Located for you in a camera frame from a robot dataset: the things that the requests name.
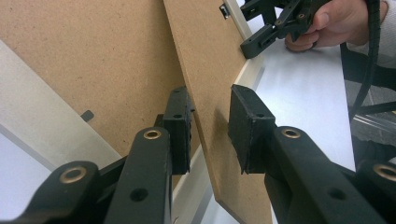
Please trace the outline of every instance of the brown surface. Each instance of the brown surface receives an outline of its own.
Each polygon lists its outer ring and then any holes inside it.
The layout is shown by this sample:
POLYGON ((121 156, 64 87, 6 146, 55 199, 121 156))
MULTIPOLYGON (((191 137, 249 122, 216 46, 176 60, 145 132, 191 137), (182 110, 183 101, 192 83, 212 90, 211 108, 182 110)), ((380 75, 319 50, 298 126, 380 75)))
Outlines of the brown surface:
POLYGON ((0 38, 121 156, 184 85, 162 1, 4 0, 0 38))
POLYGON ((227 135, 231 86, 245 58, 239 49, 242 38, 233 20, 223 19, 221 4, 165 0, 216 199, 241 222, 270 223, 263 175, 240 175, 227 135))

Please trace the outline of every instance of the person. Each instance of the person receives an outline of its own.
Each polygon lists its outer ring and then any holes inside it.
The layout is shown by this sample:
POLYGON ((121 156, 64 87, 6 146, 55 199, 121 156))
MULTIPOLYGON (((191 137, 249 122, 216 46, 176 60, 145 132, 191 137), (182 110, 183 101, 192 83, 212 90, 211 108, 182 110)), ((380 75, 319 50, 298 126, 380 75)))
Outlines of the person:
MULTIPOLYGON (((388 68, 391 72, 387 77, 385 75, 375 77, 375 82, 396 91, 396 70, 393 70, 396 68, 395 1, 381 0, 380 2, 381 31, 377 65, 388 68)), ((368 54, 369 28, 365 0, 332 0, 317 11, 307 33, 301 35, 295 42, 291 40, 290 35, 285 38, 286 47, 292 51, 336 46, 345 42, 348 49, 368 54)), ((349 71, 354 71, 354 76, 360 76, 357 74, 364 73, 361 70, 364 66, 361 65, 362 63, 355 64, 349 71)), ((391 161, 396 164, 395 146, 373 141, 361 141, 355 136, 352 136, 352 144, 357 166, 359 162, 367 159, 391 161)))

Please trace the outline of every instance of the round hole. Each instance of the round hole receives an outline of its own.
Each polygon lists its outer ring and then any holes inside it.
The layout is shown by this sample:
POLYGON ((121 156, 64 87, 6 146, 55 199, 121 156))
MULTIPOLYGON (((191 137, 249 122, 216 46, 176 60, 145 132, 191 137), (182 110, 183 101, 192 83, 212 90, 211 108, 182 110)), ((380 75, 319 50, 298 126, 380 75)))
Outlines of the round hole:
POLYGON ((393 168, 391 166, 384 165, 384 164, 377 164, 374 166, 373 169, 378 175, 380 175, 390 181, 396 182, 396 169, 395 168, 393 168))
POLYGON ((149 130, 145 132, 144 137, 147 139, 156 139, 161 136, 161 133, 157 130, 149 130))
POLYGON ((327 193, 330 195, 330 197, 332 197, 336 200, 343 201, 347 198, 345 193, 343 191, 341 191, 340 189, 331 188, 327 191, 327 193))
POLYGON ((136 203, 140 203, 149 196, 149 192, 146 189, 134 189, 131 193, 131 200, 136 203))
POLYGON ((292 129, 284 129, 282 130, 283 135, 289 137, 289 138, 299 138, 301 137, 300 133, 297 131, 294 131, 292 129))
POLYGON ((82 166, 76 166, 65 170, 59 180, 64 184, 71 184, 82 179, 87 174, 87 169, 82 166))

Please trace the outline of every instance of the gray floor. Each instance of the gray floor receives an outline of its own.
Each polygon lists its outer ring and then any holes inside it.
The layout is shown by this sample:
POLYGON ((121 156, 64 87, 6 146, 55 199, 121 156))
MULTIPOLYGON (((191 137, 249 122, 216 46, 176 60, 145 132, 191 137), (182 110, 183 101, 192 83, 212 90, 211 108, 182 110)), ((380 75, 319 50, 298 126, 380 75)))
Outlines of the gray floor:
MULTIPOLYGON (((353 105, 356 95, 361 87, 360 83, 346 81, 346 99, 348 105, 353 105)), ((364 105, 375 105, 396 101, 396 91, 386 88, 372 87, 364 101, 364 105)), ((396 124, 396 114, 392 112, 374 115, 385 121, 390 121, 390 126, 396 124)), ((360 121, 353 120, 350 125, 351 133, 360 140, 373 140, 378 143, 396 146, 396 133, 390 133, 376 127, 372 127, 360 121)))

